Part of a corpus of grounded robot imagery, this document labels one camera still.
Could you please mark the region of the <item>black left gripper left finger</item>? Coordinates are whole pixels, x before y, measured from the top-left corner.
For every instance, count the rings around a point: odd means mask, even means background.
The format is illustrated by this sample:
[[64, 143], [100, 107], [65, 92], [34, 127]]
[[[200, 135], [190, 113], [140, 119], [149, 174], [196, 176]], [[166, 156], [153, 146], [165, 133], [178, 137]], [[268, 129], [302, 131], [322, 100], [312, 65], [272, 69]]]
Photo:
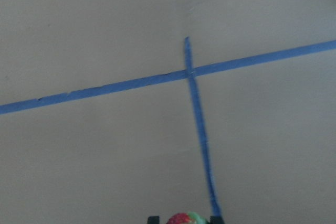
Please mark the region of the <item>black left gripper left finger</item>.
[[160, 216], [149, 216], [148, 224], [160, 224]]

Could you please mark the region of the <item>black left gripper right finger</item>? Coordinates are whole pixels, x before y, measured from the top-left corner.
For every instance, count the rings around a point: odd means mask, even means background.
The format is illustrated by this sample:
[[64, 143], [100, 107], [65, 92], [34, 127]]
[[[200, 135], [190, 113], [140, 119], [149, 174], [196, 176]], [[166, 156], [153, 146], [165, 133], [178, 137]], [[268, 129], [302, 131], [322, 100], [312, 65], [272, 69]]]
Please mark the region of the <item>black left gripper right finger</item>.
[[223, 224], [223, 218], [221, 216], [211, 216], [210, 224]]

